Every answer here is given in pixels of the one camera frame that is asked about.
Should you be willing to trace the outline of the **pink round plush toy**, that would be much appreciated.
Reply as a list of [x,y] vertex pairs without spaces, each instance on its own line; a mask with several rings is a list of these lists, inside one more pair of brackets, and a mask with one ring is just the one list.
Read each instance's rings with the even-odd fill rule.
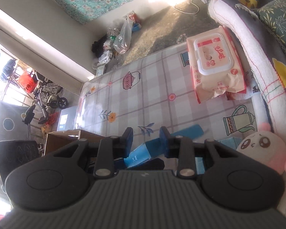
[[269,123],[261,123],[258,131],[247,136],[237,151],[270,168],[280,175],[286,172],[286,144],[271,132]]

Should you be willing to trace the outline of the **grey dotted hanging blanket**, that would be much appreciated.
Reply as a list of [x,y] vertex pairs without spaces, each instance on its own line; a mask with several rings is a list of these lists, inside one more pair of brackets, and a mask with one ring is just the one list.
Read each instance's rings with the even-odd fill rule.
[[28,126],[24,124],[22,114],[28,107],[0,102],[0,141],[28,140]]

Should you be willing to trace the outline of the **brown cardboard box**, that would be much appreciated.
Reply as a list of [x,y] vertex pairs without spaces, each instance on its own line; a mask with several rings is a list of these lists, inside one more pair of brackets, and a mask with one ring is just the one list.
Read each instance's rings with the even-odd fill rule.
[[77,141],[78,139],[87,139],[89,142],[98,143],[104,136],[94,134],[82,129],[53,131],[47,134],[45,142],[45,153],[49,154],[59,148]]

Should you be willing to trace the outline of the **red plastic basket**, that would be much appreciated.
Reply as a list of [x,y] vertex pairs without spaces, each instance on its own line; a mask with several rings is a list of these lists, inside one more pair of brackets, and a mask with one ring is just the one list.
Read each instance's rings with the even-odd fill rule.
[[27,71],[24,71],[23,74],[19,76],[17,82],[28,94],[32,93],[37,86],[37,80],[34,79]]

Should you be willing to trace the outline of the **pink wet wipes pack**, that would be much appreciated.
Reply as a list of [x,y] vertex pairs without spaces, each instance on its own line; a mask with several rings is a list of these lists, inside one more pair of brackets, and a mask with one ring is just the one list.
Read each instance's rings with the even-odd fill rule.
[[246,93],[241,60],[226,28],[219,26],[186,42],[198,103],[225,93]]

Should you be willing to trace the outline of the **clear plastic bag on floor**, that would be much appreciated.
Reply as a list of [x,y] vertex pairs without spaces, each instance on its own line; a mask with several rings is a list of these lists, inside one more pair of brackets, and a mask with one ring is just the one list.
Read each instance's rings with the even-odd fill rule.
[[126,18],[120,34],[115,38],[113,47],[118,54],[126,53],[131,46],[133,20]]

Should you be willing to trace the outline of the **white quilted blanket roll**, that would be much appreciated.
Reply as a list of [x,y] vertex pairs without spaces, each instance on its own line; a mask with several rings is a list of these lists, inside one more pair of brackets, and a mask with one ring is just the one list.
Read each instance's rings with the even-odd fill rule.
[[270,113],[272,127],[286,136],[286,49],[256,10],[273,0],[211,0],[209,15],[238,38]]

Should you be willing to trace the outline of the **green leaf pattern pillow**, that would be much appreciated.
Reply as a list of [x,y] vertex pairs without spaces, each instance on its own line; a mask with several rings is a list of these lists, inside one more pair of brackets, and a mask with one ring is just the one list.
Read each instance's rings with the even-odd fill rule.
[[257,9],[256,13],[286,49],[286,0],[273,0]]

